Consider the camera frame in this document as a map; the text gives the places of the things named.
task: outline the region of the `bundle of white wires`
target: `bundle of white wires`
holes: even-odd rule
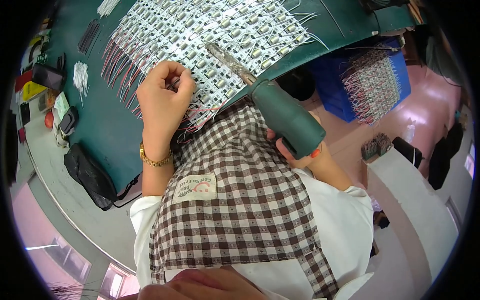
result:
[[[84,97],[88,94],[88,66],[81,61],[75,63],[73,69],[73,85],[80,92],[80,101],[84,108]]]
[[[96,12],[101,17],[107,17],[112,10],[117,6],[120,0],[103,0],[102,4],[97,8]]]

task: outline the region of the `woman's right hand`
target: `woman's right hand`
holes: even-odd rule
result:
[[[309,113],[312,115],[312,117],[315,118],[315,120],[317,120],[318,123],[321,124],[319,117],[314,115],[314,113],[311,111],[309,111]],[[275,138],[275,132],[271,129],[267,129],[267,139],[273,139],[273,138]],[[322,159],[322,157],[329,155],[328,148],[325,142],[321,142],[317,147],[320,153],[315,158],[311,156],[306,156],[299,160],[296,160],[293,157],[292,153],[290,153],[290,151],[285,147],[285,145],[283,145],[282,140],[283,138],[279,138],[275,142],[275,145],[278,151],[287,159],[288,164],[290,165],[291,168],[300,168],[300,169],[305,167],[308,168],[309,166],[313,166],[314,164],[316,164],[319,160]]]
[[[167,87],[180,78],[177,92]],[[144,122],[143,141],[149,159],[168,156],[170,141],[178,129],[195,91],[189,69],[178,62],[164,60],[154,67],[137,89]]]

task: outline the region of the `black bag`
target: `black bag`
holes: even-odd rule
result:
[[[63,164],[70,176],[84,187],[93,202],[102,210],[108,210],[112,205],[122,207],[133,200],[121,206],[115,205],[116,201],[125,198],[130,188],[138,182],[140,175],[127,185],[122,195],[117,196],[110,176],[79,144],[73,144],[70,147],[68,153],[63,157]]]

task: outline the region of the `fingernail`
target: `fingernail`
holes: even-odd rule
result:
[[[311,157],[311,158],[315,158],[315,157],[317,157],[319,154],[320,154],[320,150],[319,150],[319,149],[315,149],[315,151],[313,151],[312,154],[310,154],[310,157]]]

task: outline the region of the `blue plastic crate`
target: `blue plastic crate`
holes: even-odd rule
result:
[[[384,44],[393,48],[399,47],[396,39],[384,41]],[[390,60],[395,66],[395,71],[402,87],[400,99],[393,106],[394,108],[410,95],[411,89],[408,80],[407,66],[402,51],[387,51],[389,52]],[[356,116],[348,99],[348,94],[344,89],[342,80],[340,79],[340,75],[348,68],[348,61],[352,56],[353,55],[344,58],[333,58],[327,55],[321,56],[308,63],[308,68],[315,79],[318,96],[320,96],[325,110],[348,123],[355,120]]]

